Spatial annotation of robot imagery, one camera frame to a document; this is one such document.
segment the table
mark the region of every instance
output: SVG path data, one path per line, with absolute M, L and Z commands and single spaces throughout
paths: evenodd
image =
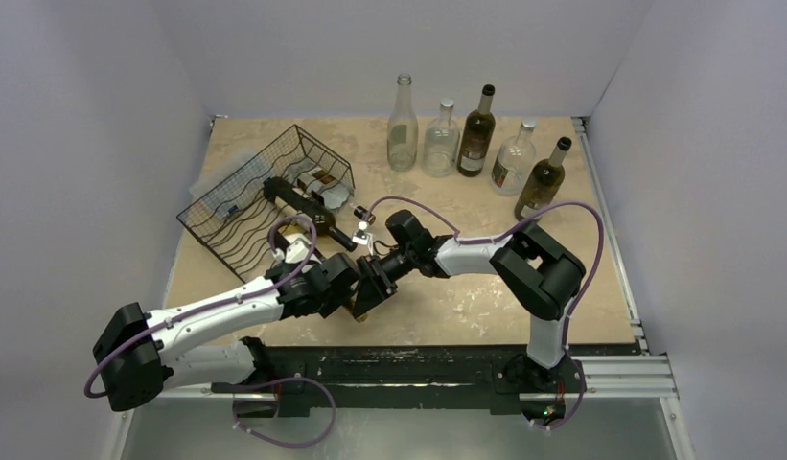
M 497 235 L 515 223 L 513 208 L 516 198 L 496 195 L 490 188 L 488 172 L 500 143 L 518 132 L 521 119 L 498 117 L 497 120 L 484 173 L 475 178 L 457 173 L 433 178 L 418 166 L 409 172 L 392 172 L 385 156 L 385 117 L 219 118 L 201 174 L 210 172 L 227 155 L 243 148 L 259 151 L 286 128 L 298 124 L 351 162 L 357 188 L 356 203 L 367 207 L 380 196 L 407 196 L 436 209 L 461 229 L 462 236 Z M 429 118 L 419 119 L 421 127 L 428 123 Z M 547 157 L 561 136 L 570 137 L 574 145 L 564 162 L 567 177 L 557 199 L 579 199 L 598 206 L 570 118 L 538 119 L 532 137 L 538 159 Z M 402 202 L 386 201 L 375 211 L 378 219 L 372 229 L 377 238 L 392 242 L 383 223 L 392 212 L 403 207 L 412 210 L 433 235 L 450 233 L 444 224 L 428 213 Z M 348 209 L 338 214 L 337 221 L 346 233 L 356 228 L 357 219 Z M 574 207 L 555 210 L 543 218 L 541 226 L 590 269 L 597 234 L 589 213 Z M 341 249 L 330 239 L 324 239 L 318 247 L 326 255 Z M 634 341 L 613 254 L 609 247 L 605 249 L 602 265 L 571 320 L 571 343 Z M 353 257 L 358 257 L 361 250 L 355 251 Z M 195 302 L 239 284 L 240 281 L 225 266 L 185 232 L 176 255 L 166 307 Z M 464 275 L 438 280 L 413 272 L 398 285 L 399 292 L 371 310 L 368 319 L 362 323 L 340 309 L 326 319 L 311 315 L 248 328 L 223 337 L 218 343 L 230 342 L 244 335 L 259 336 L 271 346 L 461 345 L 526 343 L 528 340 L 529 315 L 498 277 Z

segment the gray floor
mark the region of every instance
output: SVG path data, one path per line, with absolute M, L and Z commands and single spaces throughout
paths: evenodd
M 288 441 L 316 435 L 330 410 L 309 419 L 251 422 Z M 232 429 L 230 402 L 156 400 L 137 409 L 124 458 L 216 459 L 645 459 L 675 458 L 659 400 L 585 400 L 550 436 L 519 416 L 483 410 L 343 409 L 331 436 L 312 448 L 278 448 Z

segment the black bottle cap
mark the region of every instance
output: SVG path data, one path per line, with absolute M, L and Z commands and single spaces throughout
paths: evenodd
M 570 138 L 568 137 L 561 137 L 559 141 L 557 141 L 557 149 L 562 151 L 568 151 L 570 149 L 571 142 Z

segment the white label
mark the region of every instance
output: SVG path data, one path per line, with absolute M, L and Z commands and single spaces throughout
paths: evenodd
M 478 171 L 483 169 L 483 159 L 473 160 L 468 156 L 461 155 L 461 168 L 468 171 Z

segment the dish rack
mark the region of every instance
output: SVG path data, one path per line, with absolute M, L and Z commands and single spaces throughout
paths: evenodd
M 242 282 L 254 279 L 269 252 L 267 233 L 284 214 L 263 194 L 264 181 L 321 168 L 332 180 L 324 189 L 345 187 L 354 194 L 351 164 L 308 131 L 292 125 L 264 149 L 202 195 L 176 218 L 202 246 Z

